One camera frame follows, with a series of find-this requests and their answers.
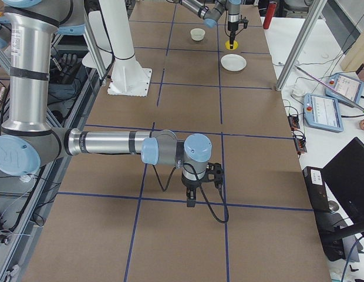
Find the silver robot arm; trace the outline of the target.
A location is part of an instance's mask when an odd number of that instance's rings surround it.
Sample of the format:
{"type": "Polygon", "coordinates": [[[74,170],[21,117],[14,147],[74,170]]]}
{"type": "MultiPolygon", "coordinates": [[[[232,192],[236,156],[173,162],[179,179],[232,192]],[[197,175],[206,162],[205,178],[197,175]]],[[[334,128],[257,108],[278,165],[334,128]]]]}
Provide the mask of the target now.
{"type": "Polygon", "coordinates": [[[80,153],[140,155],[150,165],[182,170],[187,206],[208,179],[211,142],[195,133],[178,140],[169,131],[90,132],[51,127],[46,121],[52,36],[85,32],[83,1],[5,1],[12,27],[9,118],[0,135],[0,170],[13,176],[80,153]]]}
{"type": "Polygon", "coordinates": [[[247,27],[248,20],[240,15],[241,1],[228,0],[228,1],[216,1],[215,6],[210,9],[205,4],[202,4],[194,0],[182,0],[177,1],[180,5],[187,8],[192,13],[196,14],[199,18],[204,20],[204,24],[213,28],[218,24],[222,14],[226,15],[227,29],[229,31],[229,41],[225,44],[228,50],[237,49],[238,43],[235,40],[237,31],[240,24],[243,24],[243,29],[247,27]]]}

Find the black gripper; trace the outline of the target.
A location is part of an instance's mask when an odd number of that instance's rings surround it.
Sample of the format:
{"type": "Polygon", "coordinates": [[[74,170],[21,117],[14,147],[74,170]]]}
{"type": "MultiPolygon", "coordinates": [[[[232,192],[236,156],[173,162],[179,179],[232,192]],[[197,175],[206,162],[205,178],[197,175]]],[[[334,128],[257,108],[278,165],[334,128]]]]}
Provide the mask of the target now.
{"type": "Polygon", "coordinates": [[[183,185],[186,187],[187,207],[194,207],[196,205],[196,189],[203,183],[202,180],[190,180],[182,175],[183,185]]]}
{"type": "Polygon", "coordinates": [[[230,49],[234,49],[235,33],[238,31],[238,14],[228,14],[227,29],[230,32],[229,47],[230,49]]]}

